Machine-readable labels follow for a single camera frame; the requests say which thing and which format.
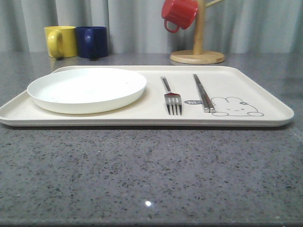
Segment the wooden mug tree stand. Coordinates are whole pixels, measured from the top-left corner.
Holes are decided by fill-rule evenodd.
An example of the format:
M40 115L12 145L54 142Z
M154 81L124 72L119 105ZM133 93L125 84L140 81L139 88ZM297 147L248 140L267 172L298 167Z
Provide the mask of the wooden mug tree stand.
M193 50L182 50L173 52L170 59L179 63L186 64L216 64L225 60L223 53L215 51L207 51L203 49L204 26L205 26L205 9L220 0L208 2L206 0L198 0L198 11L195 18L195 30L193 39Z

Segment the white round plate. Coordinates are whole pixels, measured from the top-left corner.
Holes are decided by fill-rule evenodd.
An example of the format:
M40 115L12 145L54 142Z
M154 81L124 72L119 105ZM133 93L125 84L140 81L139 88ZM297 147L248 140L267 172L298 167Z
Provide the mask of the white round plate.
M43 109L63 114L94 114L136 101L146 78L114 68L86 68L52 73L31 82L27 93Z

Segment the metal chopstick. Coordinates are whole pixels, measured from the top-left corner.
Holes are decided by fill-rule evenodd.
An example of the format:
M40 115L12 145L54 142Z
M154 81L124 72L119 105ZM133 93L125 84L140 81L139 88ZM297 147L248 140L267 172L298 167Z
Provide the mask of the metal chopstick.
M211 99L209 98L207 92L206 92L206 100L207 100L207 103L208 103L209 108L210 108L210 112L209 113L215 113L214 105L212 104Z
M198 92L199 92L199 95L200 95L200 98L202 101L203 110L205 113L209 113L210 108L209 108L209 105L206 100L205 89L203 88L203 85L202 85L201 81L199 80L198 76L196 74L193 74L193 77L194 77L194 80L195 80L195 83L196 83L196 86L197 86L197 89L198 89Z

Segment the cream rabbit serving tray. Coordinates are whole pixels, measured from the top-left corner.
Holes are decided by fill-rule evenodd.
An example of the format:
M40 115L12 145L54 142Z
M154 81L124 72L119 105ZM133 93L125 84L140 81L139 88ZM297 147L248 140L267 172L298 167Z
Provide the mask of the cream rabbit serving tray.
M126 66L147 79L136 102L104 113L62 114L37 106L22 92L0 109L0 121L10 126L228 126L277 127L289 123L293 110L238 69L225 66ZM205 113L193 77L206 90L215 113ZM182 115L169 116L164 101L165 76L181 95Z

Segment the dark blue mug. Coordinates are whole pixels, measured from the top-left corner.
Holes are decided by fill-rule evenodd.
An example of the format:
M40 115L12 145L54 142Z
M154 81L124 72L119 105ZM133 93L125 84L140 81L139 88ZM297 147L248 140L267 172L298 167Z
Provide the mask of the dark blue mug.
M106 27L79 26L75 33L79 57L96 59L109 55Z

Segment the red mug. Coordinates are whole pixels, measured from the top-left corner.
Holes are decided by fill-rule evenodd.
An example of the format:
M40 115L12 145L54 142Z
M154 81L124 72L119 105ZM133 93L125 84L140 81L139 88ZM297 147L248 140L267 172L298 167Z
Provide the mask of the red mug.
M166 0L162 6L161 17L164 27L171 33L176 33L180 28L187 29L191 26L198 11L196 0Z

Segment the silver fork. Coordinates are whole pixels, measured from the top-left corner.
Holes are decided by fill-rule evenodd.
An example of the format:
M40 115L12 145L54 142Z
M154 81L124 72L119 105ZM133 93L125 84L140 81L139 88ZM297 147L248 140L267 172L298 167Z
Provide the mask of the silver fork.
M181 95L177 93L173 93L171 91L166 77L161 77L161 80L167 91L167 93L164 95L164 99L169 116L181 116L182 115Z

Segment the yellow mug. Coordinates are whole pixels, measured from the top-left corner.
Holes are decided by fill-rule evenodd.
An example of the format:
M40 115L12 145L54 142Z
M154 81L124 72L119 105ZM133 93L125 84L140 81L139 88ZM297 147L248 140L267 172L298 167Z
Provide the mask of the yellow mug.
M47 26L44 29L49 57L69 58L77 56L74 26Z

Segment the grey curtain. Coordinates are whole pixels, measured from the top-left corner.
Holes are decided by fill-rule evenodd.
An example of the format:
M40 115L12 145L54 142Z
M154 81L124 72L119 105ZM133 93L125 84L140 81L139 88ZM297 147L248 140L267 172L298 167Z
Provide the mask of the grey curtain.
M192 48L193 27L164 28L161 0L3 0L0 49L46 52L46 26L105 26L114 53ZM303 51L300 0L225 0L206 9L204 48L223 53Z

